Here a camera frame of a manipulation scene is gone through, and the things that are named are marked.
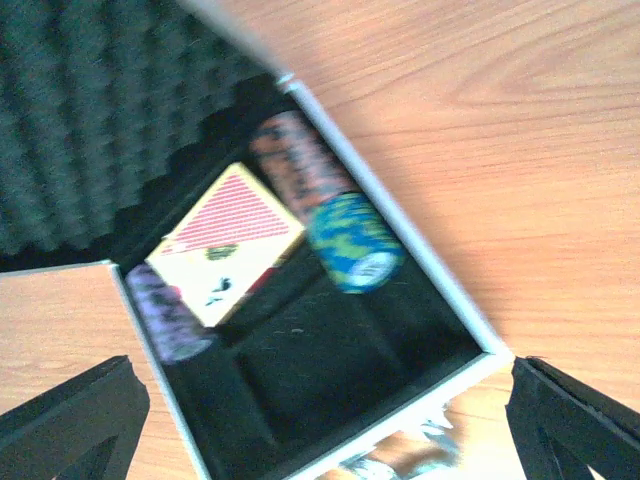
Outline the aluminium poker case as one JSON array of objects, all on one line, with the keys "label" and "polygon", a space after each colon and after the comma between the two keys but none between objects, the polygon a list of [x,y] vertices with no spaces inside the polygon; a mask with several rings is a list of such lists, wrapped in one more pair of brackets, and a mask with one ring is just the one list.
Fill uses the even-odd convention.
[{"label": "aluminium poker case", "polygon": [[312,479],[509,351],[211,1],[1,5],[1,272],[103,263],[203,479]]}]

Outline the purple chip stack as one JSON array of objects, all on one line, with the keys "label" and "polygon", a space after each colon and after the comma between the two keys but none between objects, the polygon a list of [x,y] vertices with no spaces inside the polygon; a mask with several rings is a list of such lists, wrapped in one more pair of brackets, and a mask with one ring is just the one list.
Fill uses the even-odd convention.
[{"label": "purple chip stack", "polygon": [[215,342],[184,304],[178,291],[146,263],[134,267],[125,278],[133,303],[163,364],[186,361]]},{"label": "purple chip stack", "polygon": [[250,149],[283,203],[302,222],[329,200],[360,188],[299,111],[261,123]]}]

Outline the red playing card deck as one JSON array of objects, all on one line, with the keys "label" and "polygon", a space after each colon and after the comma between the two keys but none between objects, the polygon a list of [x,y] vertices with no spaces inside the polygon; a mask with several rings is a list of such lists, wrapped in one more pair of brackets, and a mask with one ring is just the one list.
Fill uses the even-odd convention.
[{"label": "red playing card deck", "polygon": [[303,224],[243,164],[227,167],[146,262],[204,327],[230,317],[303,239]]}]

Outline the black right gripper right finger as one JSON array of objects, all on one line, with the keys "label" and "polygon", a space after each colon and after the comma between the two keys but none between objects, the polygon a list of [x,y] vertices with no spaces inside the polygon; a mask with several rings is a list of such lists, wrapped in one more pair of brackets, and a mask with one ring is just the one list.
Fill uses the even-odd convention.
[{"label": "black right gripper right finger", "polygon": [[516,358],[506,416],[528,479],[639,477],[639,413],[536,357]]}]

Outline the blue chip stack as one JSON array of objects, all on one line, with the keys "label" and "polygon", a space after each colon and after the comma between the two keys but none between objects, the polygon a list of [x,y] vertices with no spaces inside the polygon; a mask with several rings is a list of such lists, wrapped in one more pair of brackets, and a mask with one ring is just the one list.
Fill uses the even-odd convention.
[{"label": "blue chip stack", "polygon": [[397,242],[348,244],[333,257],[331,274],[345,293],[363,294],[378,289],[402,266],[406,252]]},{"label": "blue chip stack", "polygon": [[338,195],[313,209],[308,232],[312,247],[330,273],[333,257],[341,247],[398,243],[362,193]]}]

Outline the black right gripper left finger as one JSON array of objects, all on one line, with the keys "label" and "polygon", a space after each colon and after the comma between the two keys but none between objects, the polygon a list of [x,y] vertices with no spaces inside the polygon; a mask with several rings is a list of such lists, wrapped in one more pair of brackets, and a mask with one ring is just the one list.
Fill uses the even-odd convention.
[{"label": "black right gripper left finger", "polygon": [[1,415],[3,479],[124,479],[150,408],[114,356]]}]

